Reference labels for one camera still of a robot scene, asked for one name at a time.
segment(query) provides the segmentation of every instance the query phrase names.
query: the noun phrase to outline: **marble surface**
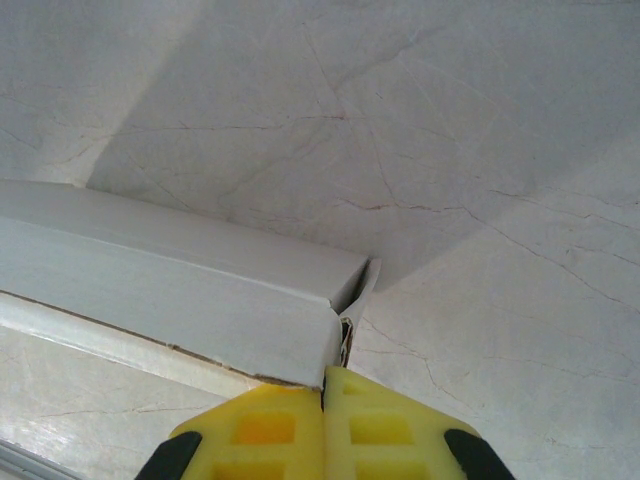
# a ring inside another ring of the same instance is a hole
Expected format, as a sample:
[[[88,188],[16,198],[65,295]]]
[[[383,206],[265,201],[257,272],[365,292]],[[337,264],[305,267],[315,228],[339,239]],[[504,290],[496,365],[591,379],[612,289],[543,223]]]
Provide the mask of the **marble surface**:
[[[640,471],[640,3],[3,12],[0,176],[379,256],[355,370],[520,479]]]

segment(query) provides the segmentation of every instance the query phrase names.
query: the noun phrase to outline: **black rubber tip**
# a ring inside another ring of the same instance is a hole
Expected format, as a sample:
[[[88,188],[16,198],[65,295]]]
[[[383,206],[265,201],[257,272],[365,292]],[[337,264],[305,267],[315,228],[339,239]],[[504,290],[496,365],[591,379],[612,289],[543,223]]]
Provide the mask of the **black rubber tip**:
[[[496,452],[482,438],[463,430],[451,429],[445,432],[444,439],[468,480],[515,480]]]
[[[198,432],[185,432],[161,443],[135,480],[180,480],[201,440]]]

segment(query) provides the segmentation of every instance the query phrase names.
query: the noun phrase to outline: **yellow tool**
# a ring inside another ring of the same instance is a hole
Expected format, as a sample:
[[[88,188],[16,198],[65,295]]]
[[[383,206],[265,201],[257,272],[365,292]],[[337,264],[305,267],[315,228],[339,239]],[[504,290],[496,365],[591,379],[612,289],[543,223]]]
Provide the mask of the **yellow tool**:
[[[178,426],[137,480],[513,480],[469,425],[345,368],[258,387]]]

